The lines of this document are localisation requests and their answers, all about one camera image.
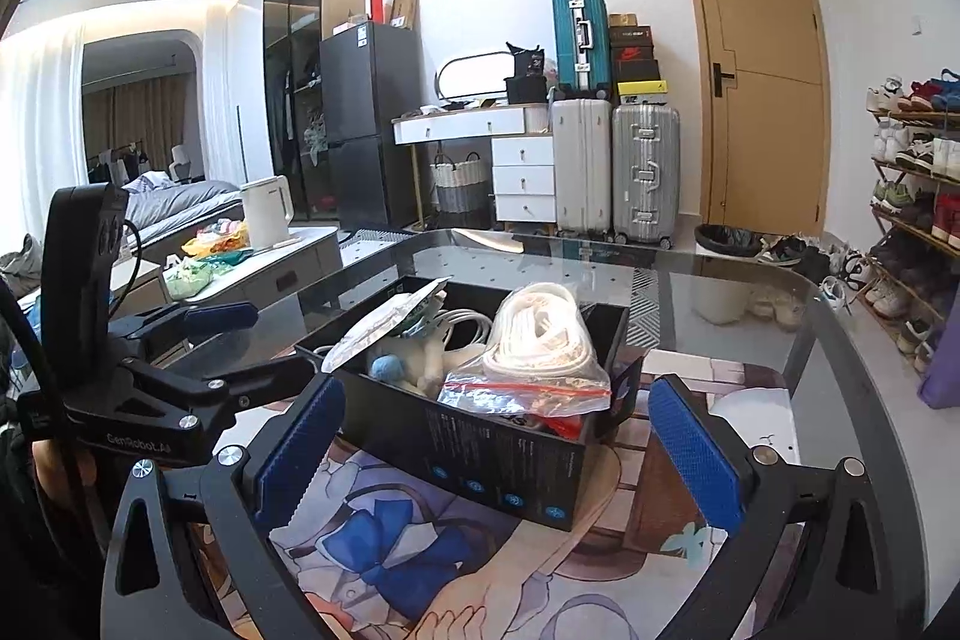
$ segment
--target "blue bow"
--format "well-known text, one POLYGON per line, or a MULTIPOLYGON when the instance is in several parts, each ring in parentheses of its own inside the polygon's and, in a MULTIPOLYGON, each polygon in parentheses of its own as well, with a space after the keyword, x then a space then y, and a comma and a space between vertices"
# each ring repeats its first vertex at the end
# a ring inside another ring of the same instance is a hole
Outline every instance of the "blue bow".
POLYGON ((413 519, 410 500, 376 500, 373 515, 357 510, 323 547, 339 565, 359 574, 387 605, 411 621, 419 621, 443 586, 459 573, 457 564, 472 553, 459 528, 446 527, 429 548, 402 564, 383 562, 413 519))

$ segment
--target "brown curtain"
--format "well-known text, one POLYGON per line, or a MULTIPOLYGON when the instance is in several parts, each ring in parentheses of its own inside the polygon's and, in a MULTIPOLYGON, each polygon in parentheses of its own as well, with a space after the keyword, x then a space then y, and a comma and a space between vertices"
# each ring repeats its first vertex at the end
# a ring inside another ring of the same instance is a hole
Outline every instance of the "brown curtain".
POLYGON ((83 96, 86 156, 133 143, 153 170, 166 172, 171 150, 184 143, 184 102, 192 74, 128 82, 83 96))

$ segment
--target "electric kettle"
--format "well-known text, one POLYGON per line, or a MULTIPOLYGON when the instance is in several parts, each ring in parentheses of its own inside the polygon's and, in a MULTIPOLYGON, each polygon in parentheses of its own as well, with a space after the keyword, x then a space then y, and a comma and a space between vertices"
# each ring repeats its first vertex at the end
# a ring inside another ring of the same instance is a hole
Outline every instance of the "electric kettle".
POLYGON ((283 175, 266 177, 240 187, 251 247, 272 247, 290 239, 294 218, 290 184, 283 175))

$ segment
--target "purple fabric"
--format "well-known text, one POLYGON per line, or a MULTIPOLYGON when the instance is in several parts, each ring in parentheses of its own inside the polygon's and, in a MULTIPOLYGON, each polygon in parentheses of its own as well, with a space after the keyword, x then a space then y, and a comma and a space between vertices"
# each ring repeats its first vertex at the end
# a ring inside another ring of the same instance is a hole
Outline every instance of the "purple fabric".
POLYGON ((918 394, 934 410, 960 407, 960 307, 955 301, 918 394))

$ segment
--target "green sneaker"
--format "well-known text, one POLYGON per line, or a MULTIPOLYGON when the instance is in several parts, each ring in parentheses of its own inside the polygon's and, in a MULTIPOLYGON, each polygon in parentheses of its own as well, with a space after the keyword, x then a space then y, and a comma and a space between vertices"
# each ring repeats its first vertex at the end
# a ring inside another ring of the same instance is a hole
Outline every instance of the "green sneaker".
POLYGON ((883 200, 887 197, 887 187, 887 183, 883 180, 877 180, 877 184, 874 186, 874 195, 870 197, 872 207, 883 206, 883 200))
POLYGON ((893 215, 899 215, 904 207, 913 204, 913 194, 904 183, 888 186, 887 194, 880 205, 884 210, 893 215))

